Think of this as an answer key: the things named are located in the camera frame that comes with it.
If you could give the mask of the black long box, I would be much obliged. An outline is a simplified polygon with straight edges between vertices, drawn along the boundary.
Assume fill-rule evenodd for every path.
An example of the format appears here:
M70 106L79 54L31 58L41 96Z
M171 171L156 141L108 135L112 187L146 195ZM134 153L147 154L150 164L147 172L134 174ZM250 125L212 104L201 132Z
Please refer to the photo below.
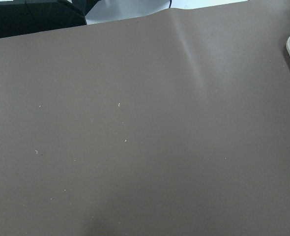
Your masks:
M86 24L84 13L67 0L0 1L0 38Z

